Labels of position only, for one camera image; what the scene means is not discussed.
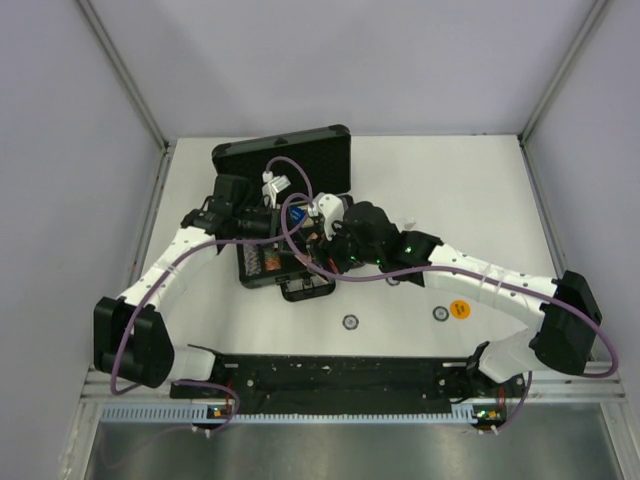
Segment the black poker set case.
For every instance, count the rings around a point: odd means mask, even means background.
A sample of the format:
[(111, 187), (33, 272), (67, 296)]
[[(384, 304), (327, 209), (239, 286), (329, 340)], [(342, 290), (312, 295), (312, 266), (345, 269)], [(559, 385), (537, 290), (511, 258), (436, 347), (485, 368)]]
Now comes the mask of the black poker set case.
[[(258, 207), (269, 204), (262, 193), (262, 174), (270, 160), (281, 156), (295, 164), (278, 161), (270, 168), (275, 176), (285, 176), (290, 181), (278, 194), (279, 202), (292, 193), (327, 193), (338, 196), (346, 207), (353, 204), (351, 133), (342, 124), (223, 143), (211, 152), (217, 174), (248, 179), (253, 188), (251, 203)], [(289, 302), (328, 296), (336, 289), (333, 280), (308, 271), (285, 241), (238, 245), (236, 257), (239, 281), (247, 289), (277, 285)]]

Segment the blue small blind button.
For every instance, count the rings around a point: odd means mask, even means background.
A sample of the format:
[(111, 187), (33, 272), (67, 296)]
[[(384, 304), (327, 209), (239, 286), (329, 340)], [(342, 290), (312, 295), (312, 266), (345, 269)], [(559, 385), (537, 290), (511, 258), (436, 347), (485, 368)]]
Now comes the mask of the blue small blind button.
[(306, 216), (306, 210), (300, 206), (291, 206), (289, 208), (289, 218), (294, 225), (304, 223)]

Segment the orange big blind button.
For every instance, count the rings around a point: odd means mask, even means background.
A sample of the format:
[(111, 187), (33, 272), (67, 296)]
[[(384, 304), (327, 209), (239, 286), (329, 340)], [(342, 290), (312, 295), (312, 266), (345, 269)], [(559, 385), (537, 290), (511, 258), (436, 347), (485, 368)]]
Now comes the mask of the orange big blind button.
[(461, 299), (454, 300), (449, 307), (451, 315), (459, 320), (467, 319), (471, 315), (470, 305)]

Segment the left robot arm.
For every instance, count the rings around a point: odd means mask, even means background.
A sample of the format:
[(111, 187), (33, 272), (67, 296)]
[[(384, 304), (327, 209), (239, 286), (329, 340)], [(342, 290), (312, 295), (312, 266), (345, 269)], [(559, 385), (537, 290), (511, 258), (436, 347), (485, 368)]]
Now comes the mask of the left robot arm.
[(225, 370), (215, 354), (174, 339), (169, 317), (199, 272), (227, 245), (261, 245), (277, 241), (277, 197), (290, 186), (284, 175), (266, 171), (263, 185), (223, 174), (202, 205), (187, 213), (160, 257), (115, 298), (104, 297), (93, 311), (93, 363), (117, 382), (158, 388), (191, 380), (205, 396), (226, 387)]

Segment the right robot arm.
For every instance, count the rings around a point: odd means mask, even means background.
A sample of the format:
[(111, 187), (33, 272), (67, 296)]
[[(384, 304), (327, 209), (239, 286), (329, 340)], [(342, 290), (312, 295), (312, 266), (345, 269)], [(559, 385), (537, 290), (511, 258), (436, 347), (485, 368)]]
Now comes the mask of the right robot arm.
[(366, 201), (345, 206), (322, 194), (310, 215), (322, 232), (308, 240), (308, 252), (335, 277), (374, 265), (385, 279), (458, 294), (523, 324), (502, 340), (483, 342), (469, 358), (466, 380), (474, 393), (490, 395), (528, 371), (584, 375), (602, 315), (581, 274), (535, 276), (482, 261), (437, 236), (399, 230)]

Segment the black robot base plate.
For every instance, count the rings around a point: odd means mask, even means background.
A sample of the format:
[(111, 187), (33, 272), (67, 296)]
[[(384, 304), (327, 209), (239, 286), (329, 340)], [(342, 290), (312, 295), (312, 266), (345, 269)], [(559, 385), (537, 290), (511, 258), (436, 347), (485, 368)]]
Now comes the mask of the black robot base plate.
[(497, 383), (463, 358), (224, 354), (208, 381), (234, 390), (243, 414), (444, 413), (524, 392), (522, 376)]

